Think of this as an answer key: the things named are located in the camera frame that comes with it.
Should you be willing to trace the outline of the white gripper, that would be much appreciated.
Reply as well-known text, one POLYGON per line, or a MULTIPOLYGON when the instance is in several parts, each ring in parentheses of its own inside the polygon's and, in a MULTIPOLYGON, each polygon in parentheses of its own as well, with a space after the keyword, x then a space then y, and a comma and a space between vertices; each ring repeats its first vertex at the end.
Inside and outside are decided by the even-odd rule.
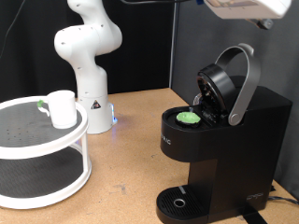
POLYGON ((204 0, 204 3, 222 19, 248 19, 259 29, 270 30, 292 5, 292 0, 204 0))

